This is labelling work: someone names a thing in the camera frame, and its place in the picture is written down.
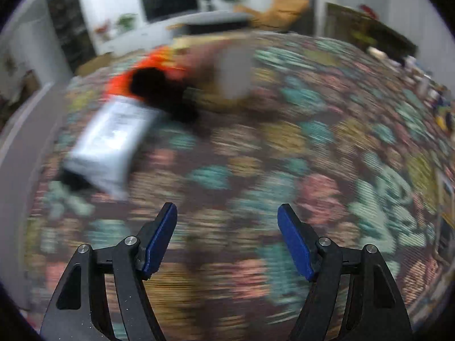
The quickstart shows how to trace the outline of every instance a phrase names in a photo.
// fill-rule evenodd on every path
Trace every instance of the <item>floral rug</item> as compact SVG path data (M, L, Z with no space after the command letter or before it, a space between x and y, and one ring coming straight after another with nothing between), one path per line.
M309 284L278 230L282 203L340 246L377 245L414 327L438 305L449 270L432 256L434 175L438 168L451 178L453 169L430 112L389 69L346 43L257 34L254 45L253 92L274 105L204 112L204 135L160 124L133 165L127 203L96 190L70 194L54 179L101 105L108 78L139 58L69 88L67 122L43 167L27 227L36 327L80 244L115 245L166 201L177 205L178 223L145 286L168 340L288 336ZM340 326L348 282L329 337ZM106 284L116 335L126 339L111 276Z

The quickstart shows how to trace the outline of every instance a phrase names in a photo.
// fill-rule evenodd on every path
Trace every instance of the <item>television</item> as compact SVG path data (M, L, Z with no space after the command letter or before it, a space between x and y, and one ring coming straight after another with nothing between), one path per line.
M173 16L196 13L198 0L141 0L147 22L166 20Z

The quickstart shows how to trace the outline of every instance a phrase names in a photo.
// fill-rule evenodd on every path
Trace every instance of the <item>blue gripper pad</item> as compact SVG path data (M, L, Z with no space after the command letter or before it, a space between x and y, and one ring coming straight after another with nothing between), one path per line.
M153 273L158 272L164 253L177 225L177 207L173 203L166 203L160 214L158 214L157 219L160 218L162 213L164 213L164 216L145 251L145 262L142 267L142 274L145 278L149 278Z
M284 203L278 208L278 227L300 275L308 281L315 278L317 268L316 241L319 239L309 224L302 223L291 206Z

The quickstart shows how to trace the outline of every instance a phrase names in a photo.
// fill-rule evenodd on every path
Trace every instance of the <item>dark cabinet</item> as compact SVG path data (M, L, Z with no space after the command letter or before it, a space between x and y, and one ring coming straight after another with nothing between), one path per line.
M47 5L60 46L74 73L96 56L79 0L47 0Z

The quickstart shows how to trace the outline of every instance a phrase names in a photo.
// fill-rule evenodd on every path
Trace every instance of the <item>metal screw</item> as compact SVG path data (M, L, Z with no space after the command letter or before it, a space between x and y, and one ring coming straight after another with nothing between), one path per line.
M321 246L330 246L331 243L332 243L332 241L330 241L330 239L328 237L321 237L319 239L319 244Z
M134 245L137 242L137 238L134 236L129 236L125 239L125 244L128 246Z
M77 248L77 251L80 252L81 254L83 254L83 253L87 252L89 248L90 248L90 246L88 246L87 244L83 244Z
M378 248L375 245L369 244L369 245L367 245L367 251L370 254L374 254L374 253L378 252Z

